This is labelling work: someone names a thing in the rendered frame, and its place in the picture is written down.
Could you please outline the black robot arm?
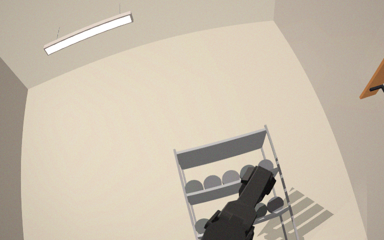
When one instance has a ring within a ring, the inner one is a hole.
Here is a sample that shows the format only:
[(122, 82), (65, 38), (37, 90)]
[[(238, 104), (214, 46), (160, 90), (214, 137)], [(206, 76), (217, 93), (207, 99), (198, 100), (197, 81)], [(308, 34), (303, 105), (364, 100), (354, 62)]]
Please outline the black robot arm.
[(253, 240), (255, 207), (273, 189), (276, 183), (273, 175), (260, 165), (248, 167), (241, 179), (239, 198), (216, 211), (205, 224), (201, 240)]

